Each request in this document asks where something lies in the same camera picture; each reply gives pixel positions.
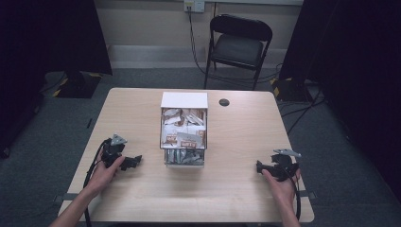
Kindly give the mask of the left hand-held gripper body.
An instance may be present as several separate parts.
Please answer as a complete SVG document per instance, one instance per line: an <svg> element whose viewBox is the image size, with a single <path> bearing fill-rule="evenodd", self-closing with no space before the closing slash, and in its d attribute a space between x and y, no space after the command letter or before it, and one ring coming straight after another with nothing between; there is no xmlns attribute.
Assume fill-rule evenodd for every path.
<svg viewBox="0 0 401 227"><path fill-rule="evenodd" d="M101 161L105 167L110 167L114 161L121 156L127 140L118 134L114 134L112 138L106 140L101 155Z"/></svg>

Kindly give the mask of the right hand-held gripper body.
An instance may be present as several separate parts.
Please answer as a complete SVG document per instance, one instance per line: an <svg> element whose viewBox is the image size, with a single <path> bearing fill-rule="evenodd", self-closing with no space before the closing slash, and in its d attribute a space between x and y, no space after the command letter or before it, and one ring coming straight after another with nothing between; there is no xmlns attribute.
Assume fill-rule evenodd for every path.
<svg viewBox="0 0 401 227"><path fill-rule="evenodd" d="M301 158L302 155L288 148L275 149L271 161L274 166L268 166L268 172L278 181L282 182L288 178L292 178L297 169L298 163L293 163L291 156Z"/></svg>

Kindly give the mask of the person's right hand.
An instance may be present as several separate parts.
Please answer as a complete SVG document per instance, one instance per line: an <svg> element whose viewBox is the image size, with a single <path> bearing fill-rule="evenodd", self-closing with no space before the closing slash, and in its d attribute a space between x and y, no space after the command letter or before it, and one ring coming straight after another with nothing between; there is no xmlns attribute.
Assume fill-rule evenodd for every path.
<svg viewBox="0 0 401 227"><path fill-rule="evenodd" d="M295 188L293 184L300 179L300 169L296 171L295 176L291 180L286 179L283 182L278 182L267 170L264 170L262 175L269 183L270 191L276 205L278 201L291 201L293 203L295 197Z"/></svg>

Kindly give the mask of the person's left hand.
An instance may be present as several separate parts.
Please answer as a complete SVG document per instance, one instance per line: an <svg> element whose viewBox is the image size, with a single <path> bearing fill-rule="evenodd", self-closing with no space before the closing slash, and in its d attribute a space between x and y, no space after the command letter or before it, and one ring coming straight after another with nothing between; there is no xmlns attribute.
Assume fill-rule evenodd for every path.
<svg viewBox="0 0 401 227"><path fill-rule="evenodd" d="M113 179L115 172L121 166L124 160L125 157L120 156L109 167L106 167L103 161L99 161L96 164L93 175L88 184L85 186L85 190L92 198L97 196L103 189L108 186L108 184Z"/></svg>

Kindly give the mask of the pile of silver packets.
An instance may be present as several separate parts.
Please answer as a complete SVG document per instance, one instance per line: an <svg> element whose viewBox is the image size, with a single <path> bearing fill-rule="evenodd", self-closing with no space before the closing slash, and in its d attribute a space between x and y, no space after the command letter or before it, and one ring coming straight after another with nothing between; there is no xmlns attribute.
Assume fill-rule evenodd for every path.
<svg viewBox="0 0 401 227"><path fill-rule="evenodd" d="M165 152L165 163L173 166L203 166L203 149L167 149Z"/></svg>

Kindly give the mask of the pile of brown white packets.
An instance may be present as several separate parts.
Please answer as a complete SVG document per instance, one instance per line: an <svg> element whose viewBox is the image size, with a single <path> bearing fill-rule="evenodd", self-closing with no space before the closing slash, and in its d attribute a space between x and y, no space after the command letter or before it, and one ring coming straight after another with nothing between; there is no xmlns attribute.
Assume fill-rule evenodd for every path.
<svg viewBox="0 0 401 227"><path fill-rule="evenodd" d="M207 110L163 108L161 148L207 148Z"/></svg>

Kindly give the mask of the clear box of packets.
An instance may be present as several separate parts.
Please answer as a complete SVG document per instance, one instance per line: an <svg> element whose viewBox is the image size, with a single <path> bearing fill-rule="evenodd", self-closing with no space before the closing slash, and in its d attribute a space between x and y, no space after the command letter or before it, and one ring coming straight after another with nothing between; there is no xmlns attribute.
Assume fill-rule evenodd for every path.
<svg viewBox="0 0 401 227"><path fill-rule="evenodd" d="M161 115L163 108L206 109L208 118L208 95L206 93L163 92L161 101ZM160 149L162 149L165 153L167 149L173 148L161 148L160 144Z"/></svg>

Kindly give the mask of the black stand base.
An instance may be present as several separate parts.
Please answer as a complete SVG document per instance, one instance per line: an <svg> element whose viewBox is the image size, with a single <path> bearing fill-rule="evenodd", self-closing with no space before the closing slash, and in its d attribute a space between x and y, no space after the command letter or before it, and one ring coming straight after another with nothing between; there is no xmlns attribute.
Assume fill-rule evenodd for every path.
<svg viewBox="0 0 401 227"><path fill-rule="evenodd" d="M88 72L80 72L77 77L63 71L50 72L44 77L40 93L58 98L91 98L101 79L101 75Z"/></svg>
<svg viewBox="0 0 401 227"><path fill-rule="evenodd" d="M306 85L298 83L293 78L271 79L270 85L275 98L279 101L312 102L314 100Z"/></svg>

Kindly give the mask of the black folding chair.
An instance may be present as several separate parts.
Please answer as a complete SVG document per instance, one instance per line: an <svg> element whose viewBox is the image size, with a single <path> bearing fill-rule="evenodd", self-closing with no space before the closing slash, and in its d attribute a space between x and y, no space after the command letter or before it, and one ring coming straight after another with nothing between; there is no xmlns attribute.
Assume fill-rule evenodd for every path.
<svg viewBox="0 0 401 227"><path fill-rule="evenodd" d="M253 89L272 40L266 23L230 14L215 16L210 22L210 40L204 86L207 86L211 63L222 63L254 71Z"/></svg>

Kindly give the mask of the black curtain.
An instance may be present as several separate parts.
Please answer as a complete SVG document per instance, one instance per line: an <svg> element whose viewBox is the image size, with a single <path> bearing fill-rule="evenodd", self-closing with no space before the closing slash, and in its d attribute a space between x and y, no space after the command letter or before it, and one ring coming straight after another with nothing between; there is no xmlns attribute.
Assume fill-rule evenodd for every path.
<svg viewBox="0 0 401 227"><path fill-rule="evenodd" d="M0 0L0 158L60 71L112 72L95 0Z"/></svg>
<svg viewBox="0 0 401 227"><path fill-rule="evenodd" d="M401 0L304 0L280 77L321 85L401 202Z"/></svg>

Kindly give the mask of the white wall outlet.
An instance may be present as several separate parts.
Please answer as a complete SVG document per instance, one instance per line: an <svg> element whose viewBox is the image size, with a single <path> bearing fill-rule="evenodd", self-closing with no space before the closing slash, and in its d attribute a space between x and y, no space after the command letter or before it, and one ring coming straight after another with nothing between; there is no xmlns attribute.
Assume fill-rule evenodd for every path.
<svg viewBox="0 0 401 227"><path fill-rule="evenodd" d="M203 0L184 0L183 10L186 12L204 13L205 2Z"/></svg>

